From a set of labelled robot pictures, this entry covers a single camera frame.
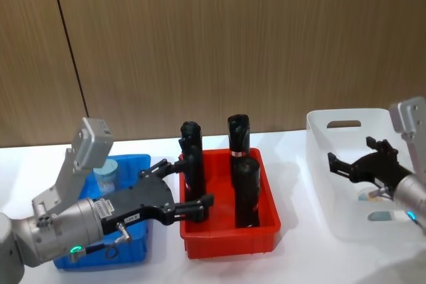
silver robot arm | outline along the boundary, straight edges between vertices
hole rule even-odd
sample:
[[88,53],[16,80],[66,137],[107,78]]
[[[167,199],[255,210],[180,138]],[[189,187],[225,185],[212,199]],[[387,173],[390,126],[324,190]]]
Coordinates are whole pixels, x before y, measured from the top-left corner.
[[9,219],[0,213],[0,284],[16,284],[24,265],[36,267],[103,238],[92,200],[79,200],[86,175],[103,166],[113,143],[104,120],[83,118],[54,186],[33,199],[34,215]]
[[426,227],[426,100],[416,97],[393,104],[389,113],[397,133],[406,141],[415,174],[403,178],[393,200]]

black bottle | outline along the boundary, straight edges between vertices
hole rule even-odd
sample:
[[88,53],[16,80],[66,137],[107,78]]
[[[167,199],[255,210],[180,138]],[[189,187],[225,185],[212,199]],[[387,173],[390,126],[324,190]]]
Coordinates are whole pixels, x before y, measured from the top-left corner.
[[236,227],[256,227],[259,222],[260,165],[243,156],[233,167]]
[[201,127],[192,121],[184,122],[180,127],[183,160],[187,161],[185,176],[185,199],[194,201],[206,194],[204,165],[202,159]]
[[234,185],[233,167],[242,156],[250,155],[250,121],[247,114],[235,114],[228,118],[231,179]]

wood panel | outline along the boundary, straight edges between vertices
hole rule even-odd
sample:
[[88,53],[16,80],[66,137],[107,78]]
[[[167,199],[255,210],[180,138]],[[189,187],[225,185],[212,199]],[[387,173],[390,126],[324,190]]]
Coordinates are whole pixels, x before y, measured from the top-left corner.
[[57,0],[0,0],[0,146],[69,142],[84,115]]
[[426,0],[61,0],[89,113],[119,139],[304,128],[426,94]]

label sticker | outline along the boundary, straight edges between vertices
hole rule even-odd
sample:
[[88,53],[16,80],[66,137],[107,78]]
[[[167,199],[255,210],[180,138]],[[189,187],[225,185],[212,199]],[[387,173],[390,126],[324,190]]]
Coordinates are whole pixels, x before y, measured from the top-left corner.
[[114,206],[112,206],[110,200],[105,201],[103,198],[95,202],[95,207],[101,219],[111,216],[111,212],[114,211]]
[[246,153],[245,152],[235,152],[235,151],[231,151],[231,156],[235,156],[235,157],[240,157],[240,156],[245,156]]
[[126,218],[124,219],[124,224],[128,224],[128,223],[130,223],[130,222],[137,221],[137,220],[139,220],[139,219],[140,219],[140,214],[139,214],[139,213],[136,213],[136,214],[134,214],[134,215],[132,215],[132,216],[126,217]]
[[111,213],[111,212],[113,212],[113,211],[115,211],[114,210],[114,207],[112,206],[112,204],[111,204],[111,201],[110,200],[107,200],[107,201],[105,201],[105,206],[108,208],[108,211]]

green indicator light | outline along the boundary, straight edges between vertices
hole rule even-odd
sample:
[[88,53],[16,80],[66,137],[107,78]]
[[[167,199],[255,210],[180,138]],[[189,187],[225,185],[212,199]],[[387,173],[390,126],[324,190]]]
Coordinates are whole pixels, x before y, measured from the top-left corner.
[[69,253],[77,253],[80,251],[82,247],[80,245],[74,246],[72,249],[69,250]]

